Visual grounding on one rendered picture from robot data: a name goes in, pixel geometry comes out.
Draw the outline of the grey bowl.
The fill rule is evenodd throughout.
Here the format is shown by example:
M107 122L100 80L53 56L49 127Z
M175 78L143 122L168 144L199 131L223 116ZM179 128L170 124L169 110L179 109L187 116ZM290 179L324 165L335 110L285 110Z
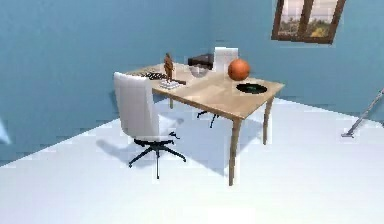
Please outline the grey bowl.
M208 69L199 66L190 66L189 70L191 74L196 78L204 77L208 72Z

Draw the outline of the brown statue on white base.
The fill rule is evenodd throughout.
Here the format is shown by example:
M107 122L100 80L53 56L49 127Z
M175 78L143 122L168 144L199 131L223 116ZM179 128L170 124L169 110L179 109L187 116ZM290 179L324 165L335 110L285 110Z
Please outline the brown statue on white base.
M164 70L167 78L160 83L160 86L168 90L178 87L180 83L173 80L174 65L169 53L164 57Z

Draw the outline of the light wooden table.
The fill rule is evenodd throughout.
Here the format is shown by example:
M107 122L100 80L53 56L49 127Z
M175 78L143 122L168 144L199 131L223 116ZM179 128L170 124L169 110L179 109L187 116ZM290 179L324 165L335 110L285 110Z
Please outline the light wooden table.
M159 87L159 80L152 80L152 91L180 103L217 114L232 121L232 133L229 148L228 185L232 186L235 176L237 145L242 121L255 110L266 105L263 121L262 143L267 144L269 116L276 94L284 84L248 77L243 81L233 81L225 73L208 70L203 77L192 75L190 69L180 63L175 64L173 77L185 82L185 85L172 90ZM243 93L237 89L238 84L259 84L267 88L260 94Z

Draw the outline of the black box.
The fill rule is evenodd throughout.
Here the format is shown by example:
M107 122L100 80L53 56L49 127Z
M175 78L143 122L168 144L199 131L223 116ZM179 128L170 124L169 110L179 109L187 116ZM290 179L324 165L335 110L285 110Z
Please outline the black box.
M187 62L189 66L201 65L211 70L213 68L214 56L211 53L190 57Z

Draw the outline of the black keyboard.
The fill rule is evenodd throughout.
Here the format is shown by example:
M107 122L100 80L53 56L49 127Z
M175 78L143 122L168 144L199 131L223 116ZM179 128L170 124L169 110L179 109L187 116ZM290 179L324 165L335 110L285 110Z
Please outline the black keyboard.
M177 79L169 79L165 73L160 72L142 72L139 74L141 77L146 77L149 80L165 80L165 81L174 81L182 85L186 85L186 81L177 80Z

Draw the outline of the white office chair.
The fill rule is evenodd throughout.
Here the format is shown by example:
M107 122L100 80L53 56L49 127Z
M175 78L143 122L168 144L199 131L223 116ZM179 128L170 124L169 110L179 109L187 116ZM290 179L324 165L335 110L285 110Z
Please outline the white office chair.
M160 152L166 151L186 162L181 153L167 147L178 139L176 129L184 120L167 118L155 107L152 85L146 77L115 72L113 75L115 98L122 131L131 137L135 144L146 147L139 155L128 162L132 165L154 151L156 154L156 176L159 176Z
M237 48L215 47L213 56L213 68L208 69L204 77L224 79L228 75L228 66L233 60L239 58L239 53Z

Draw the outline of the orange basketball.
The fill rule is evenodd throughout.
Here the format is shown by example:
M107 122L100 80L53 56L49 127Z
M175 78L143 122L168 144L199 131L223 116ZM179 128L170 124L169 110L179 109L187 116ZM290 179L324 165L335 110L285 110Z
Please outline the orange basketball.
M250 66L243 59L235 59L228 66L228 75L234 81L245 80L250 74Z

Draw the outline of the brown framed window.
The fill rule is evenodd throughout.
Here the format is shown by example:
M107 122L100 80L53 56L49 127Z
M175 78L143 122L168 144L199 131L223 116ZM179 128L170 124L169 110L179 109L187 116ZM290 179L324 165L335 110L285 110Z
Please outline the brown framed window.
M271 39L329 44L346 0L276 0Z

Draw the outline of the grey floor lamp pole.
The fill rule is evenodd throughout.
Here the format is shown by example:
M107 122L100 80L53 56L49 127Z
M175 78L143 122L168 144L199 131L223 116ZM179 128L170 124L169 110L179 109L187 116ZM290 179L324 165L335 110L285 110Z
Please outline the grey floor lamp pole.
M373 109L373 107L379 102L379 100L384 96L384 88L381 89L367 109L359 116L359 118L355 121L355 123L351 126L351 128L346 132L342 133L341 137L350 137L354 138L354 131L360 125L360 123L368 116L369 112Z

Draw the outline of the black phonograph record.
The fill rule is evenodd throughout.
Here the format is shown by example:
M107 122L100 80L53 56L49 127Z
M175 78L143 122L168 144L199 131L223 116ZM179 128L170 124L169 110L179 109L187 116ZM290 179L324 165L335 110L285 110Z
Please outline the black phonograph record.
M256 83L241 83L236 86L236 89L249 94L261 94L268 90L267 87Z

